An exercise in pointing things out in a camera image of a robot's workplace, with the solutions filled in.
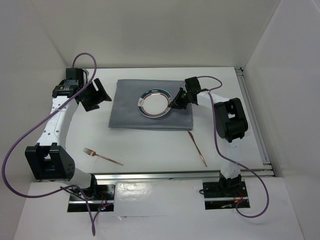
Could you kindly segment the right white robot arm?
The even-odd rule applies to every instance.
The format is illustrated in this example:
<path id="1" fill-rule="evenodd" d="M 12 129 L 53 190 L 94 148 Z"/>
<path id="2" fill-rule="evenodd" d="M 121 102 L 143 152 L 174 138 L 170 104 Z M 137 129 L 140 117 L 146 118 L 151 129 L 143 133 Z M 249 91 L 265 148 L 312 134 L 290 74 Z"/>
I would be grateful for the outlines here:
<path id="1" fill-rule="evenodd" d="M 189 104 L 203 106 L 213 111 L 213 136 L 218 155 L 224 159 L 219 172 L 218 190 L 226 197 L 233 195 L 242 182 L 240 155 L 241 143 L 249 128 L 246 114 L 239 98 L 227 98 L 213 93 L 222 87 L 201 88 L 199 78 L 185 80 L 175 98 L 168 105 L 172 109 L 186 109 Z"/>

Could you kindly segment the grey cloth napkin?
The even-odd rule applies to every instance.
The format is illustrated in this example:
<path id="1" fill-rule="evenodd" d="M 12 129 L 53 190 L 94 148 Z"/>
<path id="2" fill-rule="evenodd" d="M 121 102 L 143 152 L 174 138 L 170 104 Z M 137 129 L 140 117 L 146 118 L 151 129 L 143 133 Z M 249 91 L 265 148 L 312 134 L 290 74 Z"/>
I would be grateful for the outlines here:
<path id="1" fill-rule="evenodd" d="M 172 109 L 164 116 L 149 118 L 138 109 L 139 98 L 147 91 L 161 89 L 175 97 L 184 86 L 181 80 L 119 79 L 109 118 L 110 128 L 156 131 L 189 131 L 193 128 L 192 107 Z"/>

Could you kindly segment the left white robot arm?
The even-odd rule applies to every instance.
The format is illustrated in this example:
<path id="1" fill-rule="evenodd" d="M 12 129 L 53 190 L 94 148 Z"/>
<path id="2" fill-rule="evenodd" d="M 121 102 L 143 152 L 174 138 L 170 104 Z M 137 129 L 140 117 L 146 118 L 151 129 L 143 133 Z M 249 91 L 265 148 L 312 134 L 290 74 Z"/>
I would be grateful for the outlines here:
<path id="1" fill-rule="evenodd" d="M 86 112 L 99 109 L 99 104 L 112 99 L 101 81 L 88 82 L 88 74 L 81 68 L 67 68 L 66 77 L 52 91 L 51 113 L 42 135 L 34 146 L 27 146 L 25 157 L 36 180 L 68 182 L 81 188 L 88 200 L 97 197 L 99 187 L 91 173 L 75 166 L 75 161 L 66 151 L 69 127 L 79 105 Z"/>

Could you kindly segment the white plate green red rim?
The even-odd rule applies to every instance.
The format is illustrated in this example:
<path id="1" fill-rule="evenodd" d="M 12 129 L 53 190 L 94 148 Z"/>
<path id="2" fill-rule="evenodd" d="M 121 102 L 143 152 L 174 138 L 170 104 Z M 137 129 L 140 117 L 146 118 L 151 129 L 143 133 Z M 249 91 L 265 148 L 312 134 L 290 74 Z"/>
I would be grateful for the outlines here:
<path id="1" fill-rule="evenodd" d="M 137 108 L 144 117 L 155 119 L 166 115 L 170 111 L 169 105 L 172 101 L 173 98 L 168 91 L 155 88 L 140 96 Z"/>

